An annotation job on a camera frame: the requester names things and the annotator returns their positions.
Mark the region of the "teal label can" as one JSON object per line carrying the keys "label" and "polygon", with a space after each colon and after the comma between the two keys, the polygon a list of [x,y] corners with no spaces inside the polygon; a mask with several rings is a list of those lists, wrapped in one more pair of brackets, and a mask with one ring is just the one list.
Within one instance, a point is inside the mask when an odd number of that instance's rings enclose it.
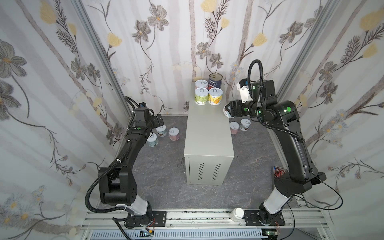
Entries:
{"label": "teal label can", "polygon": [[158,135],[155,134],[155,133],[152,133],[148,139],[147,139],[147,144],[150,146],[150,147],[155,147],[157,146],[159,143],[159,140],[158,140]]}

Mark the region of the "yellow label can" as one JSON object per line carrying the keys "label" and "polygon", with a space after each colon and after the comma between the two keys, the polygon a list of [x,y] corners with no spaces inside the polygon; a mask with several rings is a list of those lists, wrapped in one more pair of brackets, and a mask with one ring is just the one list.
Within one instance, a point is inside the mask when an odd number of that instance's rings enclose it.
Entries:
{"label": "yellow label can", "polygon": [[211,88],[209,90],[208,102],[210,105],[217,106],[221,103],[223,91],[220,88]]}

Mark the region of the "blue red tomato can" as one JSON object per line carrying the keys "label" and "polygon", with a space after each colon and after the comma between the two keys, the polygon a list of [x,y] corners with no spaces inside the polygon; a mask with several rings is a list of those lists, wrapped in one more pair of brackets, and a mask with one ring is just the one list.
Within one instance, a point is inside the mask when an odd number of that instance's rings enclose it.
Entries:
{"label": "blue red tomato can", "polygon": [[208,90],[212,88],[221,89],[223,76],[220,73],[211,73],[208,80]]}

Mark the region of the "green label can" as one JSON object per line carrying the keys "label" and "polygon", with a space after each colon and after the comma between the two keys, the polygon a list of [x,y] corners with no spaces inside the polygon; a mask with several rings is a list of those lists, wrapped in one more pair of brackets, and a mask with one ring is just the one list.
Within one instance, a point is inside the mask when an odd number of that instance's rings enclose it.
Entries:
{"label": "green label can", "polygon": [[199,106],[206,105],[208,103],[209,90],[206,88],[196,88],[194,91],[195,103]]}

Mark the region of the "pink white can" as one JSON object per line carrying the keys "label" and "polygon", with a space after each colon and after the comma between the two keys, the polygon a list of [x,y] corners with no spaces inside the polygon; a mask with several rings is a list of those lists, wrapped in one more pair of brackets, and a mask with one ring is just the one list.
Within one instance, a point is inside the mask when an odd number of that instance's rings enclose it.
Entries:
{"label": "pink white can", "polygon": [[198,88],[208,89],[208,82],[206,80],[197,80],[195,82],[195,89]]}

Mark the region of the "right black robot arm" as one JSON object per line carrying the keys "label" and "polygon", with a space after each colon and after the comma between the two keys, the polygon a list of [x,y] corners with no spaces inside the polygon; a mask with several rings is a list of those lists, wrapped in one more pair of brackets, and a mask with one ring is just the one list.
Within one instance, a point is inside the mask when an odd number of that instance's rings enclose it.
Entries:
{"label": "right black robot arm", "polygon": [[247,77],[240,81],[240,93],[240,100],[225,105],[224,114],[228,118],[249,116],[272,130],[288,164],[288,171],[274,180],[272,193],[261,203],[254,217],[256,224],[269,226],[282,218],[283,207],[292,197],[324,184],[327,177],[311,159],[296,105],[291,101],[278,102],[274,82],[264,79],[260,60],[251,62]]}

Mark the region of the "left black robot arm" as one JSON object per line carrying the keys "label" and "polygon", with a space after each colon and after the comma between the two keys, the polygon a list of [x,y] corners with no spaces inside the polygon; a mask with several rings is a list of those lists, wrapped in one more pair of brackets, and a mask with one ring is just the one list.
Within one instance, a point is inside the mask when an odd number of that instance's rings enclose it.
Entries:
{"label": "left black robot arm", "polygon": [[[85,206],[96,214],[124,211],[126,218],[113,218],[116,223],[124,222],[126,228],[151,226],[155,218],[151,204],[138,195],[138,186],[133,174],[135,161],[142,147],[155,134],[154,129],[164,125],[160,114],[147,107],[146,103],[137,103],[125,96],[125,101],[133,108],[133,116],[128,124],[120,150],[107,168],[100,168],[97,179],[91,184],[85,195]],[[98,187],[100,201],[109,205],[109,209],[98,209],[91,204],[91,194]]]}

